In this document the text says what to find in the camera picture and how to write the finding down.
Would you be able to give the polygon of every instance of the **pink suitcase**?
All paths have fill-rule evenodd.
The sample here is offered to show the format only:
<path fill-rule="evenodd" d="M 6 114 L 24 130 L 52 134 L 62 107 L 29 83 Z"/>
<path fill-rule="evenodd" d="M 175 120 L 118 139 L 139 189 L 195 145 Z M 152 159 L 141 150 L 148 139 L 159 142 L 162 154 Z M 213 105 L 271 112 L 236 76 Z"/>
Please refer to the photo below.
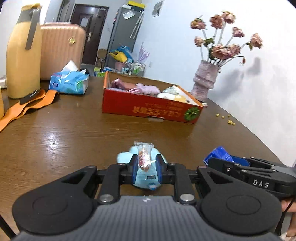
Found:
<path fill-rule="evenodd" d="M 42 50 L 40 79 L 50 80 L 72 60 L 78 70 L 82 61 L 86 32 L 76 24 L 46 23 L 41 26 Z"/>

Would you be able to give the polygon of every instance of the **gray thermos handle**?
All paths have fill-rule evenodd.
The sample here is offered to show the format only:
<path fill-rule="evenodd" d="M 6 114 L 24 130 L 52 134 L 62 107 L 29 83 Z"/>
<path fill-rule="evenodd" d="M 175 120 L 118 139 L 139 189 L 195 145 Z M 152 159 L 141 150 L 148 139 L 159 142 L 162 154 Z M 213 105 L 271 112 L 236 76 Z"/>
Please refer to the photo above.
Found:
<path fill-rule="evenodd" d="M 40 11 L 41 11 L 41 7 L 38 7 L 38 8 L 33 10 L 31 25 L 30 25 L 28 38 L 27 38 L 27 43 L 26 43 L 26 48 L 25 48 L 26 50 L 30 50 L 31 47 L 32 47 L 32 43 L 33 43 L 35 32 L 36 32 L 37 23 L 39 22 L 39 18 L 40 18 Z"/>

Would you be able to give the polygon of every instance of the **flower stem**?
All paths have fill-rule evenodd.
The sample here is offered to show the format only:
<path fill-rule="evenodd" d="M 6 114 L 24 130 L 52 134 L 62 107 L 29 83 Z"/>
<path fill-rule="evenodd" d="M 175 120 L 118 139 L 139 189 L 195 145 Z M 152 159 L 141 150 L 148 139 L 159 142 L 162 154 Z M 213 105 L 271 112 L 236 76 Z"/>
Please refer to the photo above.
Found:
<path fill-rule="evenodd" d="M 227 60 L 226 59 L 224 59 L 221 63 L 219 63 L 219 67 L 221 67 L 222 66 L 222 64 L 224 64 L 225 62 L 226 62 Z"/>
<path fill-rule="evenodd" d="M 225 63 L 223 63 L 223 64 L 221 65 L 221 67 L 224 66 L 225 64 L 227 64 L 228 62 L 230 62 L 231 60 L 233 60 L 234 58 L 237 58 L 237 57 L 244 57 L 244 56 L 235 56 L 235 57 L 232 57 L 230 60 L 228 60 L 228 61 L 226 61 Z"/>
<path fill-rule="evenodd" d="M 215 33 L 214 33 L 214 36 L 213 36 L 212 47 L 214 46 L 214 42 L 215 42 L 216 35 L 217 35 L 217 29 L 215 29 Z"/>
<path fill-rule="evenodd" d="M 232 39 L 233 39 L 233 36 L 231 36 L 230 40 L 228 40 L 228 42 L 227 42 L 227 44 L 225 44 L 225 46 L 227 46 Z"/>
<path fill-rule="evenodd" d="M 221 42 L 222 34 L 223 34 L 223 32 L 224 32 L 225 26 L 226 26 L 226 23 L 224 22 L 224 23 L 223 23 L 223 28 L 222 28 L 222 30 L 221 30 L 220 38 L 219 38 L 219 41 L 218 41 L 217 45 L 220 44 L 220 42 Z"/>
<path fill-rule="evenodd" d="M 202 33 L 204 34 L 204 37 L 205 37 L 205 39 L 207 39 L 207 35 L 205 34 L 205 30 L 203 29 L 202 30 Z M 209 47 L 207 46 L 207 50 L 209 51 L 209 57 L 208 57 L 208 60 L 207 61 L 209 61 L 209 59 L 210 59 L 210 50 L 209 50 Z"/>
<path fill-rule="evenodd" d="M 246 45 L 247 43 L 244 43 L 242 46 L 241 46 L 241 49 Z"/>
<path fill-rule="evenodd" d="M 202 53 L 202 46 L 200 47 L 200 54 L 202 55 L 202 60 L 204 60 L 203 53 Z"/>

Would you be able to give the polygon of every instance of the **light blue plush toy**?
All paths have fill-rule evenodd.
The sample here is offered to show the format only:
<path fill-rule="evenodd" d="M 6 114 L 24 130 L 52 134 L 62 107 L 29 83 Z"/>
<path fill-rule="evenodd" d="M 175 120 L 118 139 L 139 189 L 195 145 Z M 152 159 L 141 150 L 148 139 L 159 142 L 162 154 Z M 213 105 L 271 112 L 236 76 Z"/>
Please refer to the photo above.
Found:
<path fill-rule="evenodd" d="M 119 153 L 117 156 L 117 163 L 129 163 L 133 154 L 138 155 L 138 148 L 136 146 L 131 147 L 129 152 L 122 152 Z M 161 154 L 156 148 L 152 148 L 151 150 L 151 157 L 154 160 L 157 154 Z M 165 157 L 161 154 L 165 163 L 167 163 Z M 155 162 L 151 164 L 151 167 L 147 172 L 142 170 L 141 168 L 138 169 L 136 182 L 134 183 L 136 187 L 139 188 L 146 188 L 150 190 L 155 190 L 160 186 L 157 178 Z"/>

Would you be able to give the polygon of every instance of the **yellow thermos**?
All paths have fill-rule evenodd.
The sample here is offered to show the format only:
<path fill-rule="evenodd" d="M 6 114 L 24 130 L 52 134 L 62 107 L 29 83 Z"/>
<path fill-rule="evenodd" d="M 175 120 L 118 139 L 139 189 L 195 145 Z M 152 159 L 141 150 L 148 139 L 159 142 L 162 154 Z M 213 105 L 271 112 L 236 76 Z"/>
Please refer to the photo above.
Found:
<path fill-rule="evenodd" d="M 7 46 L 7 95 L 20 99 L 40 89 L 40 4 L 22 7 Z"/>

